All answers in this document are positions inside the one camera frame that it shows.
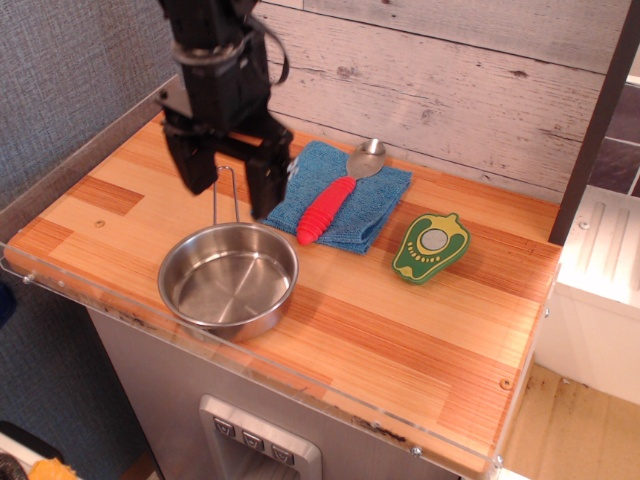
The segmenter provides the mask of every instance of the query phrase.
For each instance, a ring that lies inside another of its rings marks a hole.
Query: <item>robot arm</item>
[[[185,185],[199,194],[217,180],[214,154],[245,161],[252,215],[284,199],[293,135],[268,112],[265,35],[251,16],[257,0],[159,0],[173,31],[186,89],[160,94],[164,133]],[[285,55],[282,83],[288,74]],[[229,134],[261,139],[250,145]]]

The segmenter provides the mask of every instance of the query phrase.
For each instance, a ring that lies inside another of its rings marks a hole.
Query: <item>wooden floor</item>
[[[638,480],[640,406],[534,365],[504,459],[532,480]]]

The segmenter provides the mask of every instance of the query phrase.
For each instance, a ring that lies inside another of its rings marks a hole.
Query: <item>toy green pepper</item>
[[[456,213],[427,213],[416,218],[405,233],[393,269],[405,280],[424,283],[464,255],[470,241]]]

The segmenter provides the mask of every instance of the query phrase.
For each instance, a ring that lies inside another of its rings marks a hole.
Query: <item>screw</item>
[[[511,390],[511,388],[513,387],[513,383],[508,378],[503,378],[502,380],[500,380],[500,387],[503,390]]]

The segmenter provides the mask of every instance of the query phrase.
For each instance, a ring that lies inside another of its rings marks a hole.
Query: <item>red spoon handle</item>
[[[334,180],[318,195],[298,223],[296,234],[300,245],[309,245],[320,238],[354,188],[356,179],[347,175]]]

